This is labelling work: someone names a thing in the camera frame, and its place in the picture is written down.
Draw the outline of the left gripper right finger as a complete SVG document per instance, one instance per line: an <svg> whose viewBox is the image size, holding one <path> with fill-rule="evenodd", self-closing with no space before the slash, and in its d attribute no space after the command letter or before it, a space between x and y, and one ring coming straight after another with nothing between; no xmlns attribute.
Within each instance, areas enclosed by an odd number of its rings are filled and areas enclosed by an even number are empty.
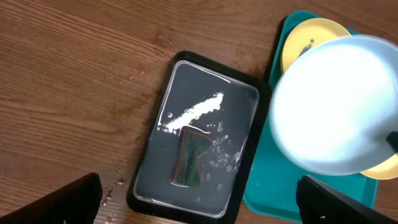
<svg viewBox="0 0 398 224"><path fill-rule="evenodd" d="M397 224L310 175L297 182L296 204L303 224Z"/></svg>

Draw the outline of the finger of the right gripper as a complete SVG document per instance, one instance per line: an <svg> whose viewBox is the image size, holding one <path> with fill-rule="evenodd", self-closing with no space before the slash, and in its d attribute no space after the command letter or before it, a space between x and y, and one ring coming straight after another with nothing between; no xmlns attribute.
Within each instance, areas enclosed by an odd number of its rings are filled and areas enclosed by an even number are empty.
<svg viewBox="0 0 398 224"><path fill-rule="evenodd" d="M386 141L389 143L390 147L398 153L398 132L393 131L388 134Z"/></svg>

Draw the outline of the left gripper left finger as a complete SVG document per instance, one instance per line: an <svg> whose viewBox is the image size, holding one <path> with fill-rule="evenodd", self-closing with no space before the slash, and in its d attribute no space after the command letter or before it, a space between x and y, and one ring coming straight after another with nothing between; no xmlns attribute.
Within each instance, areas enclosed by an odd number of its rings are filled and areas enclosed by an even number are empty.
<svg viewBox="0 0 398 224"><path fill-rule="evenodd" d="M99 174L89 173L14 212L1 224L93 223L103 195Z"/></svg>

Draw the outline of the yellow-green plate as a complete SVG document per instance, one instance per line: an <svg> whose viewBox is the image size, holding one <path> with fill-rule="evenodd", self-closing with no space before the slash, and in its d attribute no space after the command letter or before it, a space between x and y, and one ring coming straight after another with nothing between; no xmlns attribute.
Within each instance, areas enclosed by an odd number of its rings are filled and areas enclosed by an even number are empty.
<svg viewBox="0 0 398 224"><path fill-rule="evenodd" d="M351 35L339 23L325 18L313 18L301 22L287 36L280 57L284 73L302 54L323 42Z"/></svg>
<svg viewBox="0 0 398 224"><path fill-rule="evenodd" d="M398 176L398 156L394 154L392 157L386 161L380 163L379 165L370 168L368 170L362 171L362 175L370 177L377 180L389 180L394 179Z"/></svg>

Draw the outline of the light blue plate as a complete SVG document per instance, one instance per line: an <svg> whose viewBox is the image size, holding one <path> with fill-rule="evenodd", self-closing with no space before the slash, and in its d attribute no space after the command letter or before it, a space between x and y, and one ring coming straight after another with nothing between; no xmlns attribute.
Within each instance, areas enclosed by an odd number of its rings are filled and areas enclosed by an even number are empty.
<svg viewBox="0 0 398 224"><path fill-rule="evenodd" d="M397 46L371 35L324 42L277 82L269 108L277 147L297 166L350 175L392 157L397 131Z"/></svg>

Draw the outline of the green dish sponge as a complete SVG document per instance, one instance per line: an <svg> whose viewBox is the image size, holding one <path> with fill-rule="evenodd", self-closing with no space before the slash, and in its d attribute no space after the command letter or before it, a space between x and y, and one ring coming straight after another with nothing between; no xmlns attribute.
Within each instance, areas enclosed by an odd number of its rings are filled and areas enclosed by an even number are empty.
<svg viewBox="0 0 398 224"><path fill-rule="evenodd" d="M181 134L178 160L171 183L180 187L200 187L200 162L210 150L213 140L208 133L190 126L184 126Z"/></svg>

